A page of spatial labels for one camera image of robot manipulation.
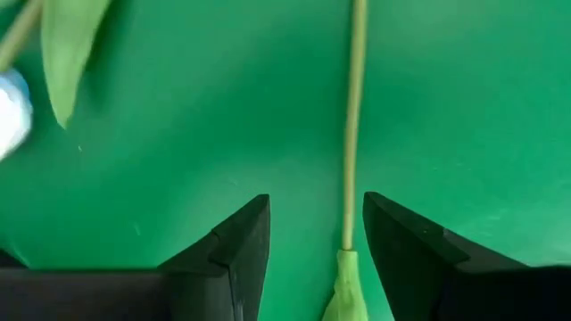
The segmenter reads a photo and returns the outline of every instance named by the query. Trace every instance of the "leaf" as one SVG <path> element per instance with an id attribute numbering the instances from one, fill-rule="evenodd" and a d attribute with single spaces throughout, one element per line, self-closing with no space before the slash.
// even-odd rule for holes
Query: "leaf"
<path id="1" fill-rule="evenodd" d="M 47 90 L 55 118 L 66 128 L 97 28 L 111 0 L 44 2 L 42 54 Z"/>

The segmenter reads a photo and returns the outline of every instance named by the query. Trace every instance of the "blurry white object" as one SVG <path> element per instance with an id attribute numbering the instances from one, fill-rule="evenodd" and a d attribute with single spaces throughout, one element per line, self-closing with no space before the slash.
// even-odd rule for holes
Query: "blurry white object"
<path id="1" fill-rule="evenodd" d="M 20 146 L 32 125 L 28 85 L 16 70 L 0 75 L 0 161 Z"/>

